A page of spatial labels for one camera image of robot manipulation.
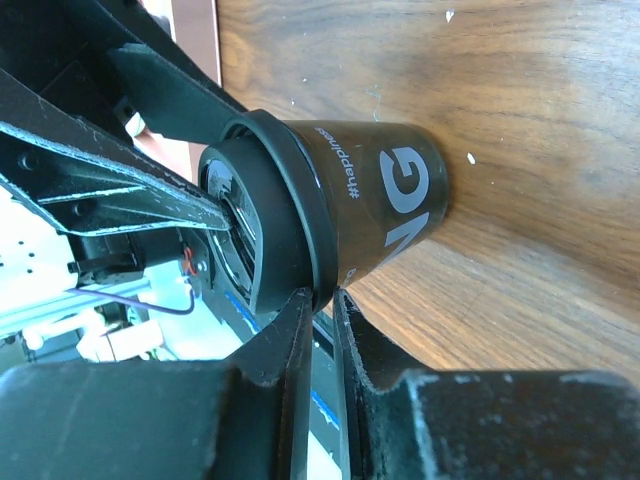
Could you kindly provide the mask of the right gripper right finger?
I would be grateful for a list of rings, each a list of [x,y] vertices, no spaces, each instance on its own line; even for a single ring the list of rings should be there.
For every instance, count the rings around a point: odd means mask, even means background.
[[[346,479],[635,479],[639,392],[604,371],[436,371],[333,299]]]

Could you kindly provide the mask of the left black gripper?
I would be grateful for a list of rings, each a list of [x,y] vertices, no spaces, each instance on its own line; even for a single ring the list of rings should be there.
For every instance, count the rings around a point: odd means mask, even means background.
[[[139,112],[210,145],[247,108],[202,72],[143,1],[1,4],[1,184],[56,230],[227,231],[223,207],[133,147]]]

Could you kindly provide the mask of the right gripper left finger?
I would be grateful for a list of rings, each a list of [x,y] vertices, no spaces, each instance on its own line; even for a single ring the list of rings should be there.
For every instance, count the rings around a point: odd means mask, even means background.
[[[1,378],[5,479],[302,479],[312,302],[218,361],[25,364]]]

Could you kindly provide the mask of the black coffee cup lid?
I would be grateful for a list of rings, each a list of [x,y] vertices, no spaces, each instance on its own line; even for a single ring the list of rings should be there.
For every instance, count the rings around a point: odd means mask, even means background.
[[[209,236],[216,265],[254,314],[281,309],[298,288],[320,311],[338,255],[326,197],[299,138],[264,110],[232,117],[200,159],[199,185],[231,227]]]

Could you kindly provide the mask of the brown takeout coffee cup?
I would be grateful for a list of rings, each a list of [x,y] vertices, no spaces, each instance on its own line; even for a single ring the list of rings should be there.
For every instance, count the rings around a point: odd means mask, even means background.
[[[428,133],[401,123],[291,121],[334,225],[340,287],[424,240],[445,216],[449,176]]]

